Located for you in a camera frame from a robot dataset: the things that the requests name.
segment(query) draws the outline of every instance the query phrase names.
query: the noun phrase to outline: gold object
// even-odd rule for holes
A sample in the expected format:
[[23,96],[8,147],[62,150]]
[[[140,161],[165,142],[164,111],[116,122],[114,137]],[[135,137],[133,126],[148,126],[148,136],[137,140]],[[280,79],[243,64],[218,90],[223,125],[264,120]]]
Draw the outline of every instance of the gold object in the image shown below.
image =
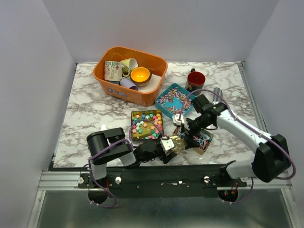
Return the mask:
[[170,136],[170,139],[172,139],[175,145],[175,147],[171,150],[172,152],[179,152],[184,148],[184,141],[177,135]]

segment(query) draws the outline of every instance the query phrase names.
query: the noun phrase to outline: white marble surface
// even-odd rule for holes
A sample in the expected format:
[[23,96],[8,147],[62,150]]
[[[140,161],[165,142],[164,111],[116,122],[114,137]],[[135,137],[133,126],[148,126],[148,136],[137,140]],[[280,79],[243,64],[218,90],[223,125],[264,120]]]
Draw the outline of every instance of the white marble surface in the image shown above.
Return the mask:
[[[93,76],[95,64],[78,64],[75,79],[68,102],[61,136],[55,157],[55,168],[82,167],[87,163],[89,150],[86,137],[100,131],[105,124],[108,129],[123,127],[126,135],[130,128],[130,113],[133,110],[152,110],[155,106],[143,107],[105,94]],[[206,76],[204,88],[213,90],[220,87],[223,96],[241,118],[256,126],[249,98],[247,96],[236,63],[168,63],[167,76],[162,91],[173,83],[185,86],[186,77],[192,68]],[[212,95],[206,94],[212,101]],[[195,111],[188,117],[195,117]],[[164,130],[172,135],[174,126],[168,117],[164,117]],[[231,160],[246,160],[253,153],[229,132],[218,129],[212,132],[214,139],[203,155],[192,149],[184,150],[167,165],[218,164]],[[156,159],[142,165],[163,165]],[[108,166],[122,166],[119,159]]]

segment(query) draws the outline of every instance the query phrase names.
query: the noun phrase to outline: orange bin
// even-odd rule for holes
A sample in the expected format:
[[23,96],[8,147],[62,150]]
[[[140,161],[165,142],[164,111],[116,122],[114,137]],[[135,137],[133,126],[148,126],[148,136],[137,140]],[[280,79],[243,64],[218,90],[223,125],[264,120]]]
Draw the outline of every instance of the orange bin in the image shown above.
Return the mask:
[[[157,88],[148,93],[142,93],[105,81],[105,61],[121,61],[127,58],[135,58],[139,67],[148,68],[152,74],[160,76],[161,80]],[[106,94],[134,102],[143,106],[150,106],[155,103],[165,74],[168,68],[166,60],[141,51],[124,47],[113,47],[109,49],[94,68],[93,74]]]

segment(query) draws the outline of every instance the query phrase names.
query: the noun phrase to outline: black mug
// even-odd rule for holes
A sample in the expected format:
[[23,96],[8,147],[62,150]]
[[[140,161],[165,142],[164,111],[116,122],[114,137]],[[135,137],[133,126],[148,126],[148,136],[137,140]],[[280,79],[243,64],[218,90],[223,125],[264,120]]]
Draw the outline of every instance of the black mug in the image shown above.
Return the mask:
[[[197,89],[202,89],[203,85],[205,84],[205,81],[206,81],[206,77],[201,72],[197,72],[195,71],[194,68],[192,68],[190,74],[188,74],[185,88],[189,92],[192,92]],[[195,96],[198,96],[200,95],[200,93],[201,91],[197,91],[194,92],[193,94]]]

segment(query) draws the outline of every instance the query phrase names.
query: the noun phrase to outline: gray wall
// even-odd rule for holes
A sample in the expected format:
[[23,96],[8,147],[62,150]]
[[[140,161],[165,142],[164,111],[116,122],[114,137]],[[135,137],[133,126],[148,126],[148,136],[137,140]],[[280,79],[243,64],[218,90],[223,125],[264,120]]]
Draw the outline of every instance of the gray wall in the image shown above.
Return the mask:
[[280,0],[246,59],[245,70],[268,130],[287,138],[292,179],[304,218],[304,1]]
[[244,60],[278,0],[43,0],[76,62],[113,46],[169,61]]
[[27,227],[75,72],[40,0],[1,1],[0,226]]

